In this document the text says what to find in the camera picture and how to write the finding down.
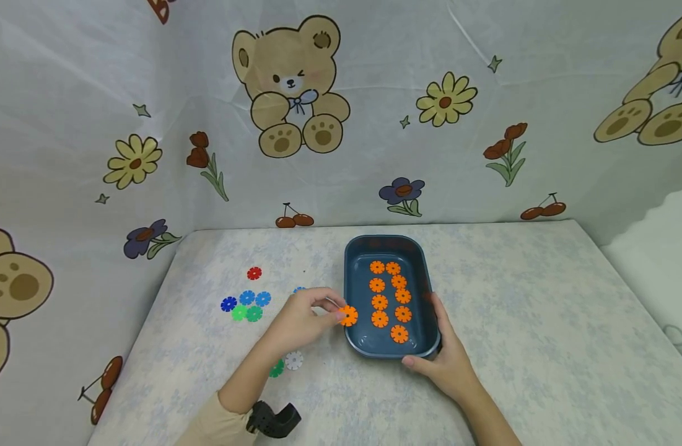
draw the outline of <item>white wall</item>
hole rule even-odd
[[[602,249],[682,353],[682,191]]]

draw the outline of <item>beige sleeve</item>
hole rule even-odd
[[[175,446],[251,446],[256,433],[247,432],[250,415],[251,410],[240,415],[223,408],[215,391]]]

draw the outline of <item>yellow flower print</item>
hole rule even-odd
[[[148,173],[157,170],[155,161],[162,157],[162,150],[157,148],[157,140],[149,137],[143,142],[134,133],[128,138],[128,142],[115,141],[115,149],[122,158],[108,160],[110,173],[103,177],[105,183],[116,183],[122,190],[129,186],[132,181],[135,184],[144,182]]]
[[[477,95],[476,88],[467,88],[469,81],[467,76],[455,81],[455,75],[448,71],[442,79],[442,87],[436,82],[428,85],[428,95],[415,103],[422,110],[420,122],[432,119],[432,125],[439,127],[445,122],[454,124],[460,115],[469,113],[472,110],[471,99]]]

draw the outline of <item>child's hand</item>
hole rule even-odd
[[[429,377],[448,397],[462,405],[465,399],[471,398],[472,391],[480,386],[479,380],[462,342],[452,328],[440,297],[433,292],[431,300],[442,334],[442,349],[434,361],[406,356],[403,358],[403,365]]]
[[[339,307],[346,301],[331,288],[308,288],[289,296],[259,343],[280,357],[316,341],[327,329],[345,317]],[[321,307],[328,314],[318,316],[312,307]]]

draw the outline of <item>red tulip print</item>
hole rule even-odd
[[[527,131],[527,126],[526,122],[520,122],[514,126],[507,127],[504,131],[504,139],[497,141],[497,144],[487,147],[484,151],[483,155],[488,160],[502,160],[501,163],[487,164],[487,167],[502,175],[505,187],[511,186],[514,178],[519,173],[519,169],[524,165],[524,161],[527,160],[526,158],[519,159],[519,154],[527,142],[523,141],[514,147],[514,141],[516,138],[524,135],[524,132]]]
[[[199,174],[210,182],[217,194],[222,197],[222,200],[229,201],[227,193],[224,192],[224,174],[222,172],[217,173],[217,154],[211,154],[211,158],[209,158],[207,150],[209,147],[208,136],[205,132],[198,131],[190,135],[190,142],[194,148],[191,150],[190,155],[187,156],[187,165],[198,169],[206,169]]]

